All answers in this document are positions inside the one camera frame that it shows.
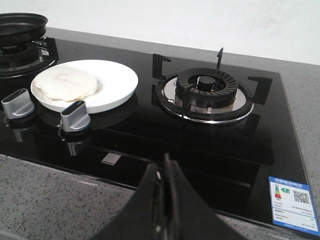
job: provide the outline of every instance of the flatbread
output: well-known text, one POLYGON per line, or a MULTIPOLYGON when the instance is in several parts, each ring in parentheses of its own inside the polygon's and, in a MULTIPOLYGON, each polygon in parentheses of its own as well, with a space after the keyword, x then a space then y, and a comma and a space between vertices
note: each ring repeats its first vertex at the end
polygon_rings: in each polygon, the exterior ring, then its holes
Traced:
POLYGON ((34 84, 50 99, 71 102, 82 100, 98 90, 97 80, 72 67, 53 67, 39 73, 34 84))

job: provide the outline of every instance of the frying pan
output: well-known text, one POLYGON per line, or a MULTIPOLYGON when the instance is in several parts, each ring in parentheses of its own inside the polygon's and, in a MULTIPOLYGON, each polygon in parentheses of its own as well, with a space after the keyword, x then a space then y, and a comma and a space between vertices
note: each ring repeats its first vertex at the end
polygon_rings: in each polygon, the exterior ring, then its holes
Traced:
POLYGON ((34 13, 0 14, 0 47, 20 45, 46 33, 48 19, 34 13))

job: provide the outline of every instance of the energy label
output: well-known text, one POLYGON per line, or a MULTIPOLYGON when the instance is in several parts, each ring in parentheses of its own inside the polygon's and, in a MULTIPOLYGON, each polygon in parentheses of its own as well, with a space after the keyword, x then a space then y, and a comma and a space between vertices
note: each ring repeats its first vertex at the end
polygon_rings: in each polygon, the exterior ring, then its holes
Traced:
POLYGON ((320 236, 308 185, 269 177, 273 223, 320 236))

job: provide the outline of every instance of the granite countertop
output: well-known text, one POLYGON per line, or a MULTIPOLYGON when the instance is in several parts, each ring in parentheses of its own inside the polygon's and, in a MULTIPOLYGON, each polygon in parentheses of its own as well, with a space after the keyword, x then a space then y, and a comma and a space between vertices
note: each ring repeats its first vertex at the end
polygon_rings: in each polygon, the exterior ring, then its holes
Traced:
MULTIPOLYGON (((216 52, 48 28, 48 37, 214 62, 216 52)), ((229 65, 281 74, 318 216, 320 65, 224 53, 229 65)), ((88 239, 134 191, 0 154, 0 238, 88 239)), ((221 216, 248 240, 306 239, 221 216)))

